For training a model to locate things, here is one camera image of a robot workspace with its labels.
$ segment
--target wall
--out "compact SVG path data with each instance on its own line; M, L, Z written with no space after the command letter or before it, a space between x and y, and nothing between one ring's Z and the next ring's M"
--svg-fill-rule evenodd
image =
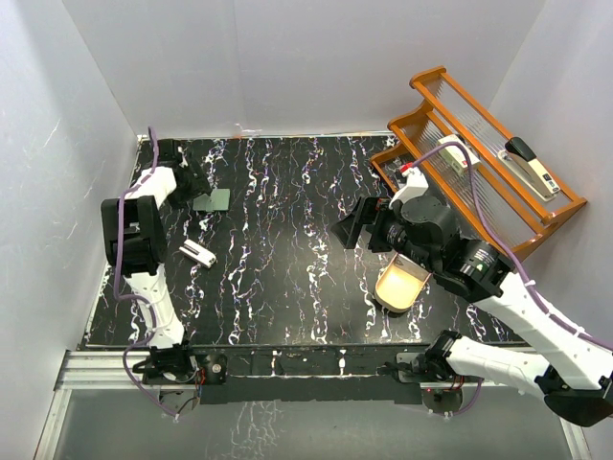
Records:
M613 4L548 1L490 110L589 203L529 259L540 292L611 341ZM586 430L611 458L613 420Z
M489 104L543 3L64 0L134 131L175 137L382 130L441 64Z
M60 0L0 0L0 457L32 458L135 136Z

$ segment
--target white box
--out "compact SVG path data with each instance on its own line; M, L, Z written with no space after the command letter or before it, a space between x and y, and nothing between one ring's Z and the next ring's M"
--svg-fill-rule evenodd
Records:
M473 169L481 163L481 160L479 160L479 158L474 153L472 153L472 151L470 151L468 146L464 142L462 142L462 140L455 134L445 136L442 139L439 139L438 142L440 145L450 141L459 142L466 147L466 150L468 151L468 157L470 158L470 164L473 166ZM466 163L465 157L460 149L455 146L451 146L442 149L440 154L445 163L447 163L453 169L453 171L456 172L457 175L464 175L464 173L468 169L468 164Z

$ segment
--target stapler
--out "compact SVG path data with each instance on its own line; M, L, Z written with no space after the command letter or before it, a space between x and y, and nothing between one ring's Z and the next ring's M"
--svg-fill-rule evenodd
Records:
M543 201L551 201L559 193L559 186L545 169L533 150L523 139L511 137L505 150L498 152L498 159L505 167Z

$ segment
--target gray floor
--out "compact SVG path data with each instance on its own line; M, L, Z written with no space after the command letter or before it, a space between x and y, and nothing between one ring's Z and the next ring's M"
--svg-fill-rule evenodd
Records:
M472 389L467 389L465 398ZM57 460L570 459L559 419L536 399L486 387L446 421L391 402L199 406L175 424L131 390L73 391Z

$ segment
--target wooden dish rack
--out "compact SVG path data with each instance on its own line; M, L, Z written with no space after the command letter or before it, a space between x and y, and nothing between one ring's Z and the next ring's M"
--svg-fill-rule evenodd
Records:
M532 254L585 205L585 198L577 196L549 169L560 193L547 203L508 171L496 152L503 150L513 135L453 80L444 67L421 72L410 84L421 93L423 102L388 124L398 143L371 158L374 168L394 192L397 191L393 177L398 159L413 161L436 147L444 136L460 134L481 159L475 171L476 188L488 224L520 260ZM496 245L475 213L468 174L457 175L438 155L422 166L481 238Z

